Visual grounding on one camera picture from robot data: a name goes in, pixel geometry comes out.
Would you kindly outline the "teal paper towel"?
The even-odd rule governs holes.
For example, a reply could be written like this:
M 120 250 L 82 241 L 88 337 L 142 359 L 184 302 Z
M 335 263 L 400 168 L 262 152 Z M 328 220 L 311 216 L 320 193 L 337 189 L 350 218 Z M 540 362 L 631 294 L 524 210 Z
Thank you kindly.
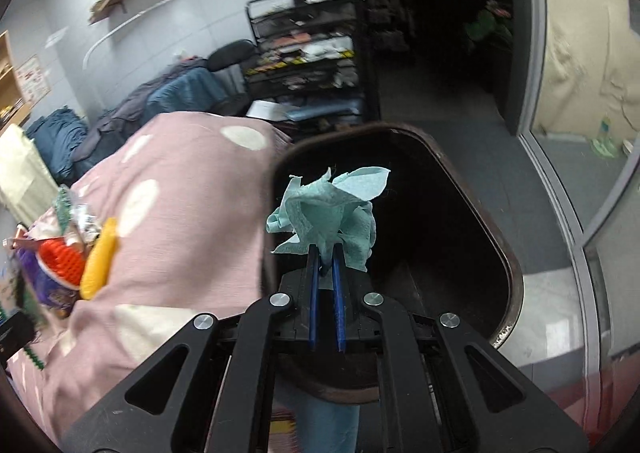
M 306 255 L 314 246 L 326 265 L 340 244 L 346 265 L 366 271 L 376 241 L 372 200 L 384 192 L 389 175 L 384 167 L 361 167 L 339 176 L 328 170 L 308 184 L 291 176 L 280 205 L 266 220 L 267 232 L 290 236 L 273 252 Z

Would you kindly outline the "yellow foam fruit net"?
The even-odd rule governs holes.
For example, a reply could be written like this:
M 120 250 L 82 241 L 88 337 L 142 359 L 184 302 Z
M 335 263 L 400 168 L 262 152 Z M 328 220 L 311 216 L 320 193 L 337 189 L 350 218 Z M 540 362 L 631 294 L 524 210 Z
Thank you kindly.
M 79 285 L 80 297 L 91 300 L 107 284 L 111 265 L 118 245 L 118 222 L 108 218 L 102 232 L 92 247 Z

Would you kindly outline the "black trash bin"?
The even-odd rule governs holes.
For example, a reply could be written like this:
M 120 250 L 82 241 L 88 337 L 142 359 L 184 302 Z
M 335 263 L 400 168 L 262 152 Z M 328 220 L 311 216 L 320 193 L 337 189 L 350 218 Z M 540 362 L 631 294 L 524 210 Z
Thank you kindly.
M 272 169 L 280 205 L 291 176 L 305 184 L 361 167 L 390 170 L 372 200 L 376 241 L 367 270 L 344 258 L 346 351 L 336 347 L 332 260 L 321 261 L 318 343 L 309 343 L 306 255 L 277 255 L 269 283 L 288 303 L 267 319 L 266 357 L 279 381 L 346 405 L 380 401 L 406 415 L 430 407 L 423 350 L 438 361 L 474 348 L 508 385 L 518 373 L 498 355 L 521 312 L 523 280 L 498 228 L 432 138 L 408 126 L 364 124 L 286 150 Z

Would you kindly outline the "pink dotted bed blanket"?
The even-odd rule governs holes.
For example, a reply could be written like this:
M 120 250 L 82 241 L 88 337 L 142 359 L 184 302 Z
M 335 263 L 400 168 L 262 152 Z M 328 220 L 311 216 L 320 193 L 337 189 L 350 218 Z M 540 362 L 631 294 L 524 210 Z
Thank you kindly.
M 162 114 L 75 183 L 100 221 L 116 220 L 118 239 L 106 285 L 35 344 L 43 368 L 26 355 L 9 363 L 50 439 L 195 314 L 230 317 L 259 297 L 271 167 L 287 146 L 260 120 Z

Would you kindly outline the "black metal storage cart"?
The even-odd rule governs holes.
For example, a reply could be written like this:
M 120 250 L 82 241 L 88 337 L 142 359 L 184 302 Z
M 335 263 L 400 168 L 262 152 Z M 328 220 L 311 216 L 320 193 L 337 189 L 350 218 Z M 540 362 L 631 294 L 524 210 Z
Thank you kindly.
M 356 0 L 250 0 L 245 14 L 256 46 L 242 64 L 248 116 L 303 133 L 363 123 L 368 76 Z

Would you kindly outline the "black stool chair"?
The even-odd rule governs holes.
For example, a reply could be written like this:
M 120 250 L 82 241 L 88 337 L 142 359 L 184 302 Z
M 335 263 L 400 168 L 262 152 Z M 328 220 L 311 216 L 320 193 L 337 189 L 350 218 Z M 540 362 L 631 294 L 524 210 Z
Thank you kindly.
M 257 54 L 257 48 L 250 40 L 232 41 L 209 55 L 206 67 L 209 72 L 220 72 L 233 65 L 240 65 Z

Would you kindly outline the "grey blanket on bed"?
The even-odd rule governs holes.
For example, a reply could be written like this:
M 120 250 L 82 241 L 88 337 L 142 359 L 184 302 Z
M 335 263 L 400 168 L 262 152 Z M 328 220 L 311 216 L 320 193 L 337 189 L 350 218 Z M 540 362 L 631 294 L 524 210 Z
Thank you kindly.
M 165 84 L 184 75 L 188 70 L 205 68 L 203 57 L 191 57 L 185 61 L 167 66 L 163 72 L 153 79 L 140 84 L 129 93 L 116 107 L 107 109 L 96 123 L 89 129 L 85 140 L 74 150 L 73 162 L 79 162 L 89 157 L 96 149 L 102 135 L 115 131 L 119 136 L 130 124 L 138 122 L 149 96 L 160 90 Z

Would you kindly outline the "orange foam fruit net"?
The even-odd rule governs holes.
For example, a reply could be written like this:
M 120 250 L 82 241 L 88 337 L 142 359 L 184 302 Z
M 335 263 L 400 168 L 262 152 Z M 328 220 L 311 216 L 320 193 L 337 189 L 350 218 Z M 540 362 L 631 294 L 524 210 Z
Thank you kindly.
M 40 261 L 58 279 L 78 287 L 84 274 L 84 254 L 67 246 L 63 239 L 46 239 L 38 249 Z

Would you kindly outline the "purple snack package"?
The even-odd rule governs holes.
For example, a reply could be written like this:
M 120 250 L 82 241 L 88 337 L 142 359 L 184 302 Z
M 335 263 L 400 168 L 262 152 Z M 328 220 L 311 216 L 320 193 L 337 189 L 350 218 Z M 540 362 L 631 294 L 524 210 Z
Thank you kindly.
M 35 251 L 19 249 L 17 259 L 38 303 L 60 319 L 69 317 L 79 298 L 79 287 L 53 273 Z

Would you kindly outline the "blue cloth pile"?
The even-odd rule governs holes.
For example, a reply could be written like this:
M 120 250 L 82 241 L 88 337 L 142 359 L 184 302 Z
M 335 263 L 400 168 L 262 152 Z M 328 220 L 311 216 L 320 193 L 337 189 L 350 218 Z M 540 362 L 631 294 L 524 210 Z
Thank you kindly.
M 67 186 L 76 180 L 73 153 L 87 134 L 85 121 L 68 106 L 55 109 L 47 117 L 39 117 L 26 130 L 53 180 Z

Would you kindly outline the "potted plant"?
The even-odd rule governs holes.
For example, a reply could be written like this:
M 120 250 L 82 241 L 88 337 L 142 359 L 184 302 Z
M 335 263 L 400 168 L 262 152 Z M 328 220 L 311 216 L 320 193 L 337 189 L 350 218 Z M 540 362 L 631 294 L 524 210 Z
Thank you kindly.
M 476 20 L 465 26 L 465 31 L 472 42 L 480 42 L 490 36 L 512 42 L 512 13 L 499 2 L 489 0 L 478 12 Z

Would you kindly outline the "cream towel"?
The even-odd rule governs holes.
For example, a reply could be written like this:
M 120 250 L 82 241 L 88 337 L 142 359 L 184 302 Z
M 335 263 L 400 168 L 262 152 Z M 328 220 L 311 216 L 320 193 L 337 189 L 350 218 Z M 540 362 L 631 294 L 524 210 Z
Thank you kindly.
M 26 227 L 45 213 L 58 195 L 58 184 L 24 130 L 10 124 L 1 135 L 1 204 Z

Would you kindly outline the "white curved lamp pole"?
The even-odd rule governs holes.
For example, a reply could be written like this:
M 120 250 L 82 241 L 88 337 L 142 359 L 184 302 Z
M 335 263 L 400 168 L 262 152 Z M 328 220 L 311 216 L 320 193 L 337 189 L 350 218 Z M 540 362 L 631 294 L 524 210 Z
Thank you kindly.
M 160 2 L 157 2 L 157 3 L 153 4 L 149 8 L 144 9 L 144 10 L 140 11 L 139 13 L 137 13 L 136 15 L 128 18 L 128 20 L 125 20 L 123 23 L 121 23 L 117 27 L 115 27 L 112 30 L 110 30 L 109 32 L 107 32 L 103 37 L 99 38 L 99 40 L 96 40 L 96 42 L 93 43 L 92 46 L 90 46 L 88 51 L 85 53 L 84 58 L 82 59 L 82 66 L 81 66 L 82 71 L 83 72 L 87 72 L 87 70 L 89 68 L 89 65 L 90 65 L 90 58 L 92 57 L 92 54 L 94 52 L 96 52 L 96 49 L 101 44 L 103 44 L 107 40 L 110 40 L 111 38 L 114 37 L 114 35 L 119 34 L 122 30 L 127 29 L 130 25 L 134 24 L 138 20 L 141 20 L 143 17 L 149 15 L 153 11 L 155 11 L 157 9 L 160 9 L 163 6 L 168 5 L 169 3 L 173 2 L 173 1 L 175 1 L 175 0 L 162 0 Z

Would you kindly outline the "wall poster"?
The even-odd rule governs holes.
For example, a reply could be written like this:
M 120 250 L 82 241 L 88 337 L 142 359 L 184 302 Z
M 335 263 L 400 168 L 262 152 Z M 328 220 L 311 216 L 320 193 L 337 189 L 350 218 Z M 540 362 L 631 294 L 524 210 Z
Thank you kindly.
M 35 55 L 15 69 L 14 74 L 23 98 L 29 104 L 36 105 L 50 92 L 46 72 Z

